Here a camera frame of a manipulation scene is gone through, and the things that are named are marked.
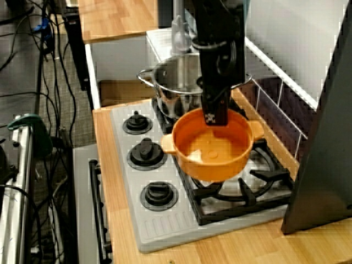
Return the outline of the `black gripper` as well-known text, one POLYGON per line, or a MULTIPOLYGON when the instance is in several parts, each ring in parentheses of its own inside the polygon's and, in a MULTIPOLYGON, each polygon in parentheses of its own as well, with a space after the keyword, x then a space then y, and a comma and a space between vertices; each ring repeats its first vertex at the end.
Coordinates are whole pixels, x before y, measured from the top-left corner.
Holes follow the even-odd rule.
POLYGON ((207 125, 226 126, 232 86, 245 82, 244 40, 195 41, 200 55, 202 111, 207 125))

